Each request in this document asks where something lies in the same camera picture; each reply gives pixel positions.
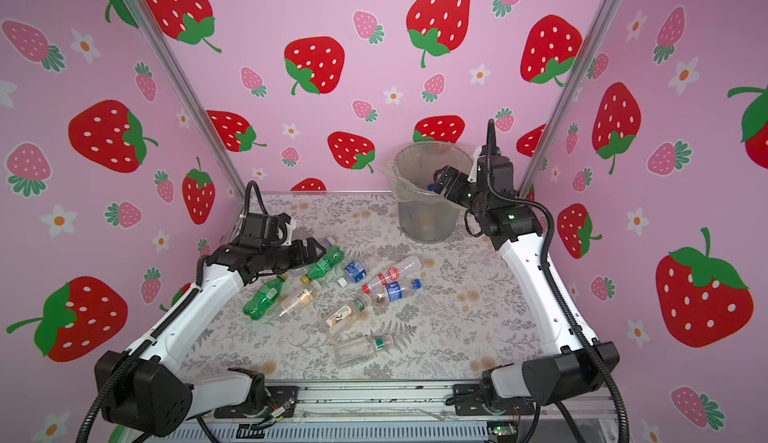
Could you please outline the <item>clear bottle green neck label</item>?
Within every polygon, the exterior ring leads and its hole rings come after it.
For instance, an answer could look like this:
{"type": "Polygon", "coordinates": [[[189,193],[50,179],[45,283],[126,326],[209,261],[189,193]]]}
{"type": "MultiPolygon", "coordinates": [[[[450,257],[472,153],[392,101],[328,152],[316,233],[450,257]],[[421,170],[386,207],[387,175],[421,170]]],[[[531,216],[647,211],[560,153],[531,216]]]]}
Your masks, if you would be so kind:
{"type": "Polygon", "coordinates": [[[334,360],[340,368],[349,367],[365,363],[378,353],[388,352],[393,348],[394,340],[390,334],[346,338],[334,343],[334,360]]]}

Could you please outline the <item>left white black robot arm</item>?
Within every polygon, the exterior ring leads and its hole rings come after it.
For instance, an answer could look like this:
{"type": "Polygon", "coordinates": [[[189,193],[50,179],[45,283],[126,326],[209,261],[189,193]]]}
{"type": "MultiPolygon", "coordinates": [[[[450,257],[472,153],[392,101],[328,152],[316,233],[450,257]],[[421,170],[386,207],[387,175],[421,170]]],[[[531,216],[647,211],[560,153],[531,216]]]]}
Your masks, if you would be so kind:
{"type": "Polygon", "coordinates": [[[106,352],[94,371],[98,394],[79,429],[85,442],[96,418],[164,437],[184,421],[233,407],[257,415],[267,405],[263,375],[230,368],[224,374],[185,382],[178,373],[201,333],[245,286],[319,261],[325,248],[313,238],[288,245],[220,246],[199,259],[196,280],[172,308],[121,353],[106,352]]]}

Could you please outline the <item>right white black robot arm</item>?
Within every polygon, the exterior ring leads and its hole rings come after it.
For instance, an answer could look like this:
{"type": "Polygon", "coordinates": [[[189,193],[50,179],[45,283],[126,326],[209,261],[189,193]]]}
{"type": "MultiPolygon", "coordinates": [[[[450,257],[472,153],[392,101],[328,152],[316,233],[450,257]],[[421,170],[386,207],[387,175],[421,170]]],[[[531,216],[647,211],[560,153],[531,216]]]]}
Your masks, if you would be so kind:
{"type": "Polygon", "coordinates": [[[539,332],[541,356],[483,373],[480,393],[489,407],[512,399],[548,406],[606,388],[620,417],[627,414],[611,373],[620,361],[614,343],[587,324],[550,259],[555,222],[542,204],[495,190],[494,172],[510,163],[493,157],[476,176],[445,166],[434,174],[435,193],[464,208],[522,290],[539,332]]]}

